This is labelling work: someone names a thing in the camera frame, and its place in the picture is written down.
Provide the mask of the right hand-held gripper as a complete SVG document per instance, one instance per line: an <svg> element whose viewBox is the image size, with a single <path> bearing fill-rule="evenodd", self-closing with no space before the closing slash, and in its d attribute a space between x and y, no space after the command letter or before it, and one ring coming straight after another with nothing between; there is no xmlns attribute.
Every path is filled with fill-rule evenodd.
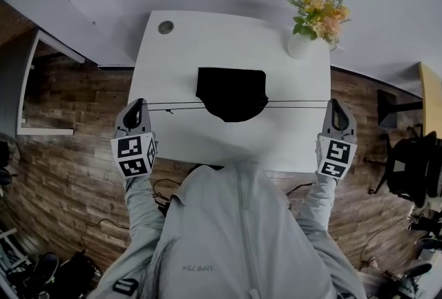
<svg viewBox="0 0 442 299"><path fill-rule="evenodd" d="M330 99L323 122L322 134L318 135L316 144L317 174L332 177L336 180L345 178L356 154L356 118L348 106ZM340 133L342 139L329 136Z"/></svg>

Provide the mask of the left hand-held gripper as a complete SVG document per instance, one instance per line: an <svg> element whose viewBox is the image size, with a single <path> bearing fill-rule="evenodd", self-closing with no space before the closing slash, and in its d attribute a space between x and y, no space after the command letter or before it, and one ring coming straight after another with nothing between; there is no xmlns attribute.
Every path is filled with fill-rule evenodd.
<svg viewBox="0 0 442 299"><path fill-rule="evenodd" d="M144 99L135 99L125 106L115 120L115 134L134 133L110 141L113 158L124 179L149 176L157 155L155 134L151 131L148 104Z"/></svg>

